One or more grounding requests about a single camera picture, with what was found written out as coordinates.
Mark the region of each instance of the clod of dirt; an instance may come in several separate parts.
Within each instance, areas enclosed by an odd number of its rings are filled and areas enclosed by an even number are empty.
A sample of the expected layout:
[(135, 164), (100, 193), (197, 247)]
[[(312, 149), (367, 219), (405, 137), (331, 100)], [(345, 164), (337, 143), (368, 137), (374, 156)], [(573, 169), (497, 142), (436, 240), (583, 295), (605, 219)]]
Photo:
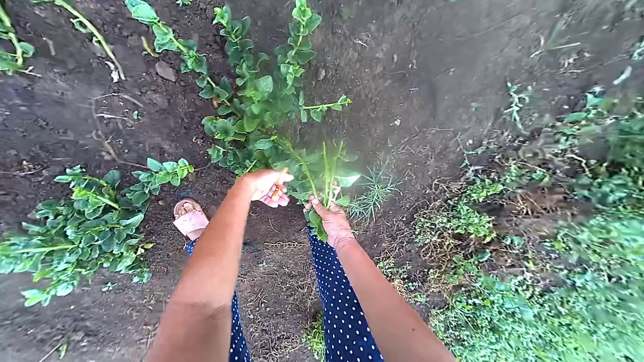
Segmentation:
[(165, 78), (169, 81), (176, 81), (175, 70), (172, 69), (170, 64), (164, 61), (158, 61), (155, 64), (156, 73), (159, 74), (162, 78)]
[(167, 98), (155, 91), (147, 91), (146, 99), (156, 104), (160, 109), (167, 108)]
[(324, 68), (320, 68), (317, 71), (317, 79), (319, 81), (323, 80), (327, 76), (327, 71)]

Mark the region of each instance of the blue polka dot fabric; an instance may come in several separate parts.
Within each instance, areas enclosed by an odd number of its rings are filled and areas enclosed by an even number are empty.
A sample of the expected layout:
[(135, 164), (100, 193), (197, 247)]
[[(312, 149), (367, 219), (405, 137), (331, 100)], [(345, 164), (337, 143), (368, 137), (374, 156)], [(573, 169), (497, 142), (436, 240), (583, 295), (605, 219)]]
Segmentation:
[[(335, 249), (312, 235), (311, 230), (312, 228), (308, 227), (308, 240), (316, 268), (317, 289), (324, 310), (325, 361), (383, 361), (383, 355), (375, 344), (365, 314), (345, 270), (340, 265)], [(188, 255), (192, 255), (197, 240), (187, 244)], [(251, 360), (241, 329), (239, 301), (235, 293), (232, 297), (230, 361)]]

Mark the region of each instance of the left hand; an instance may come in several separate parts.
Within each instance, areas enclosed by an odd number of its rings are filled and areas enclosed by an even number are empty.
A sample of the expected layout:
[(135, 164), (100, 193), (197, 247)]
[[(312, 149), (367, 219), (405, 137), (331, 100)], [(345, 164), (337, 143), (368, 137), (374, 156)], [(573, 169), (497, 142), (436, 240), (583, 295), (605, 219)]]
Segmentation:
[[(253, 173), (243, 175), (239, 182), (244, 183), (248, 187), (249, 192), (252, 193), (252, 201), (261, 201), (270, 207), (286, 206), (289, 204), (289, 197), (286, 195), (286, 187), (284, 185), (276, 185), (281, 172), (272, 169), (262, 169)], [(282, 175), (282, 182), (289, 182), (293, 180), (293, 175), (288, 173)], [(271, 197), (275, 189), (279, 187), (279, 198), (273, 201)]]

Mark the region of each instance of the dark soil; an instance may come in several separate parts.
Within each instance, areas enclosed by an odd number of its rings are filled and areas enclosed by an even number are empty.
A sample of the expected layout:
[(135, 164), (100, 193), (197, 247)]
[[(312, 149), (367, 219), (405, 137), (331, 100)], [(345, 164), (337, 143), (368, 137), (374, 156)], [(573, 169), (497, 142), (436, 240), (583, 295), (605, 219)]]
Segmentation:
[[(178, 56), (160, 58), (177, 70), (176, 81), (159, 77), (159, 59), (144, 53), (140, 40), (141, 35), (150, 40), (151, 32), (130, 18), (121, 1), (73, 2), (113, 45), (128, 79), (111, 82), (106, 58), (73, 29), (64, 10), (10, 4), (20, 38), (38, 49), (29, 65), (42, 77), (0, 76), (0, 229), (16, 231), (39, 201), (68, 195), (65, 185), (53, 182), (66, 166), (86, 164), (95, 175), (116, 167), (137, 169), (117, 162), (106, 144), (121, 161), (184, 157), (199, 170), (180, 188), (162, 190), (146, 216), (145, 234), (155, 243), (146, 253), (154, 273), (149, 283), (133, 285), (129, 276), (100, 273), (47, 307), (25, 308), (19, 291), (30, 288), (30, 276), (1, 276), (0, 354), (6, 361), (38, 361), (64, 342), (69, 342), (67, 361), (141, 360), (185, 262), (184, 239), (171, 223), (172, 205), (190, 196), (214, 212), (234, 182), (230, 172), (208, 163), (211, 141), (200, 121), (214, 108), (198, 96), (195, 76), (178, 71)], [(194, 0), (182, 8), (174, 1), (150, 3), (175, 33), (198, 41), (211, 75), (234, 75), (211, 25), (216, 1)], [(644, 35), (640, 14), (620, 10), (617, 1), (311, 3), (323, 22), (313, 39), (318, 57), (306, 73), (308, 98), (322, 102), (346, 93), (354, 103), (321, 124), (294, 131), (306, 143), (346, 138), (364, 166), (386, 164), (404, 196), (385, 205), (376, 223), (363, 226), (360, 241), (373, 257), (388, 253), (418, 269), (428, 262), (410, 242), (413, 215), (435, 200), (442, 184), (458, 179), (464, 148), (516, 131), (502, 116), (506, 82), (533, 85), (524, 127), (538, 129), (575, 107), (591, 86), (611, 84), (630, 64), (629, 48)], [(292, 1), (232, 1), (231, 6), (235, 17), (253, 18), (251, 37), (261, 51), (272, 53), (285, 42)], [(581, 45), (531, 57), (540, 36), (547, 40), (564, 14), (567, 26), (556, 45)], [(612, 91), (629, 91), (643, 74), (635, 67)], [(127, 97), (93, 100), (112, 93)], [(320, 308), (303, 227), (298, 206), (252, 208), (238, 292), (255, 360), (314, 360), (301, 342), (303, 328)], [(108, 282), (115, 287), (102, 291)]]

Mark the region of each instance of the toe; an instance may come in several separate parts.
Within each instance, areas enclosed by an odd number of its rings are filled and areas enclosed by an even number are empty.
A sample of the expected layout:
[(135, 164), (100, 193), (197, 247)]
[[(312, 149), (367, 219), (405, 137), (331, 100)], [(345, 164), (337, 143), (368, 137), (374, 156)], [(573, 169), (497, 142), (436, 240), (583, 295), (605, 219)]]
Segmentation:
[(194, 206), (190, 202), (185, 202), (184, 203), (184, 210), (185, 210), (185, 213), (190, 213), (190, 212), (194, 211)]

